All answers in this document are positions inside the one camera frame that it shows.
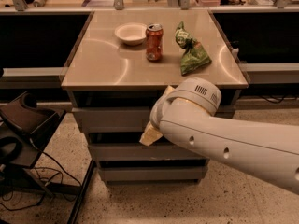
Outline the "dark robot base tray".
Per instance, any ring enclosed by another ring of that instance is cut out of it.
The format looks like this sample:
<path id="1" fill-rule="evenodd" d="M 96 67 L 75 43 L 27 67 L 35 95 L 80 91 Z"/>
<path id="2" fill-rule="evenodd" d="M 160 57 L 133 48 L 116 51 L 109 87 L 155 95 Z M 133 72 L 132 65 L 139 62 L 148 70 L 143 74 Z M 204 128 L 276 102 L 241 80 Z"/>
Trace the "dark robot base tray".
<path id="1" fill-rule="evenodd" d="M 1 106 L 1 163 L 33 167 L 65 114 L 61 108 L 38 106 L 28 92 Z"/>

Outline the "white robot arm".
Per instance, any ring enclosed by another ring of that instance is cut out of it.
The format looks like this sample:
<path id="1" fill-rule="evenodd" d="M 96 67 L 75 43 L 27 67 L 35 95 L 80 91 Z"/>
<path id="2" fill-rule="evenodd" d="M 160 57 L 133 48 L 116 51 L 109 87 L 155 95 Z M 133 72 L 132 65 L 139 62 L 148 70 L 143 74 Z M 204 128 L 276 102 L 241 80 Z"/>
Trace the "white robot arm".
<path id="1" fill-rule="evenodd" d="M 164 137 L 191 152 L 299 193 L 299 127 L 215 116 L 220 90 L 199 77 L 167 87 L 152 108 L 140 143 Z"/>

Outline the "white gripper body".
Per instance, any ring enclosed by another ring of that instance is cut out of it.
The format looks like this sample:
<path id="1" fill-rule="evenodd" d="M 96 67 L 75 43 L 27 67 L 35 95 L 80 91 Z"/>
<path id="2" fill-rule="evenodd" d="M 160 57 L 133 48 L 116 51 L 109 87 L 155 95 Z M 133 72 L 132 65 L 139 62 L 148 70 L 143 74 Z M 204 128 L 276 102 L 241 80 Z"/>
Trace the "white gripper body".
<path id="1" fill-rule="evenodd" d="M 149 116 L 149 121 L 154 128 L 160 128 L 160 121 L 171 103 L 170 95 L 165 93 L 157 100 Z"/>

